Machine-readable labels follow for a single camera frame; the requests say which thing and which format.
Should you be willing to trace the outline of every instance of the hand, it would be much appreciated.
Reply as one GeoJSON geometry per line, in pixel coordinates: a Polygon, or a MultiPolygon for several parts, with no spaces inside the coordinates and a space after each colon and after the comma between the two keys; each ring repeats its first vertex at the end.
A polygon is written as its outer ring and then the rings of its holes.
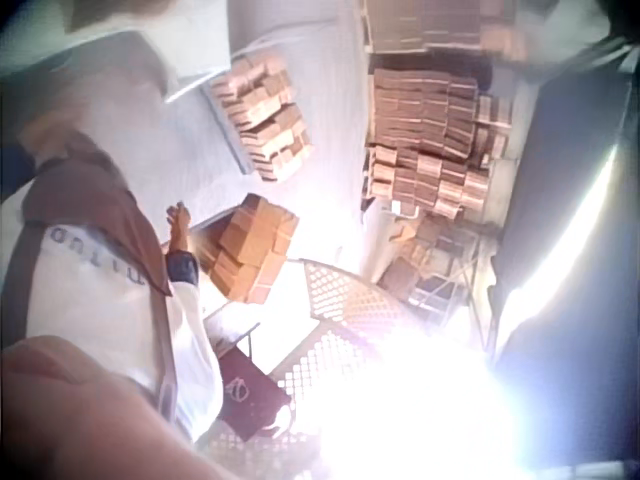
{"type": "Polygon", "coordinates": [[[189,224],[191,214],[182,202],[167,209],[167,222],[171,225],[171,240],[169,251],[189,250],[189,224]]]}

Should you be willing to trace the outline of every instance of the metal rack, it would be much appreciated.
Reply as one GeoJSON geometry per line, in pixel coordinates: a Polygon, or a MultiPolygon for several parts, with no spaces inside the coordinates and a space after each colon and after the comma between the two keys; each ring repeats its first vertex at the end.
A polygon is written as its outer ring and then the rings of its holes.
{"type": "Polygon", "coordinates": [[[433,333],[406,305],[352,273],[310,260],[288,262],[303,266],[300,281],[306,283],[310,309],[301,321],[319,322],[269,374],[292,396],[294,422],[278,438],[256,436],[244,443],[217,421],[198,444],[203,454],[241,478],[327,478],[329,467],[320,456],[322,425],[314,420],[322,415],[310,411],[311,400],[326,395],[336,381],[364,374],[395,335],[433,333]]]}

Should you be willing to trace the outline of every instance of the person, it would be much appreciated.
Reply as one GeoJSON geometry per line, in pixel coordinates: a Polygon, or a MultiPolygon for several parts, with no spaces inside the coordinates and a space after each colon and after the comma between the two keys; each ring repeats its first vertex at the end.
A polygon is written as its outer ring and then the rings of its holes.
{"type": "MultiPolygon", "coordinates": [[[[136,431],[165,438],[166,428],[157,430],[162,415],[174,432],[195,442],[220,412],[223,385],[200,318],[189,210],[183,203],[167,210],[170,241],[163,258],[108,155],[77,131],[62,138],[51,150],[55,157],[30,148],[38,142],[23,142],[35,179],[2,204],[3,454],[28,465],[37,449],[29,445],[38,441],[25,442],[25,432],[42,439],[46,428],[36,428],[36,420],[43,416],[62,438],[83,418],[109,424],[105,419],[112,422],[122,405],[121,414],[131,413],[129,438],[136,431]],[[103,404],[111,397],[113,407],[103,404]]],[[[100,435],[97,426],[84,426],[100,435]]],[[[79,448],[82,437],[74,438],[79,448]]],[[[165,444],[175,441],[165,438],[165,444]]]]}

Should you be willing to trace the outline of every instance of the apron strap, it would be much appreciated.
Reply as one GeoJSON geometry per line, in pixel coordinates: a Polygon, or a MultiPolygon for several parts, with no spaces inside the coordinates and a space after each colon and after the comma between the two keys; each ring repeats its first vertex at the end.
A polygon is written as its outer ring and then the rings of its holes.
{"type": "Polygon", "coordinates": [[[41,223],[26,223],[9,260],[1,299],[3,349],[27,336],[31,284],[45,229],[41,223]]]}

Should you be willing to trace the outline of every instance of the stack of cardboard boxes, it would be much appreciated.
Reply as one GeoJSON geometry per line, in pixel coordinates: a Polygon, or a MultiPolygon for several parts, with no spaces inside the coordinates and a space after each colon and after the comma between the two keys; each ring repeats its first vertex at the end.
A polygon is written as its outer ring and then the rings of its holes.
{"type": "Polygon", "coordinates": [[[489,167],[507,146],[511,102],[479,95],[474,79],[383,69],[374,72],[374,101],[366,196],[449,219],[461,207],[481,211],[489,167]]]}
{"type": "Polygon", "coordinates": [[[282,181],[300,168],[312,147],[278,55],[265,50],[234,61],[211,89],[263,180],[282,181]]]}
{"type": "Polygon", "coordinates": [[[373,77],[376,143],[454,160],[469,156],[475,134],[475,79],[387,69],[376,69],[373,77]]]}
{"type": "Polygon", "coordinates": [[[201,236],[197,256],[229,300],[263,304],[286,261],[297,225],[298,217],[291,212],[249,194],[217,235],[201,236]]]}
{"type": "Polygon", "coordinates": [[[369,196],[452,220],[460,207],[481,211],[488,191],[487,172],[409,149],[377,145],[370,148],[369,165],[369,196]]]}
{"type": "Polygon", "coordinates": [[[366,0],[374,53],[431,49],[486,51],[526,59],[523,35],[513,28],[513,0],[366,0]]]}

